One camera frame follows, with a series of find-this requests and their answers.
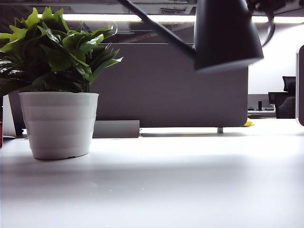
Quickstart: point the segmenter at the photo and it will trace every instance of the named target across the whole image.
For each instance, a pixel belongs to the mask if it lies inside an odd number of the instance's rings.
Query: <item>gray panel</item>
[[[296,105],[295,118],[304,126],[304,46],[296,53]]]
[[[269,104],[268,94],[248,94],[248,108],[258,109],[259,101],[262,101],[262,107],[272,107]]]
[[[122,63],[91,87],[97,120],[140,120],[140,127],[229,127],[247,120],[248,69],[198,74],[168,44],[112,44]]]

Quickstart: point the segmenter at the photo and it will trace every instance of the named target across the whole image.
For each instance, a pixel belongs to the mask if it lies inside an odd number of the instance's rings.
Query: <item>black lamp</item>
[[[243,68],[264,57],[245,0],[198,0],[194,47],[152,21],[129,0],[117,1],[193,60],[197,71],[212,73]]]

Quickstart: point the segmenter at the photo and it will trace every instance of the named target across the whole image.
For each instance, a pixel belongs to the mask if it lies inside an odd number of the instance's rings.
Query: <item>ceiling light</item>
[[[69,21],[126,21],[140,22],[141,19],[133,14],[64,14],[63,18]],[[149,18],[157,22],[195,22],[193,15],[149,15]],[[254,23],[267,23],[268,18],[264,16],[253,16]],[[304,17],[275,17],[275,23],[301,24]]]
[[[266,23],[267,17],[253,16],[252,21],[254,23]],[[304,17],[275,17],[275,23],[278,24],[301,24],[304,23]]]

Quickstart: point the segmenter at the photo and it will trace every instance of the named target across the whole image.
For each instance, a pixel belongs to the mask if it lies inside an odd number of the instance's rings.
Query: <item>white ceramic pot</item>
[[[19,95],[34,158],[56,160],[89,152],[98,94],[23,92]]]

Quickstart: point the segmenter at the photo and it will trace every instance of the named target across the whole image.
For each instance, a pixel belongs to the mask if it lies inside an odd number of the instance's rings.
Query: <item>white desk surface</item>
[[[88,155],[1,153],[2,228],[303,228],[304,127],[254,120],[200,137],[95,139]]]
[[[263,113],[276,113],[275,110],[263,110],[263,111],[258,111],[258,110],[248,110],[248,114],[263,114]]]

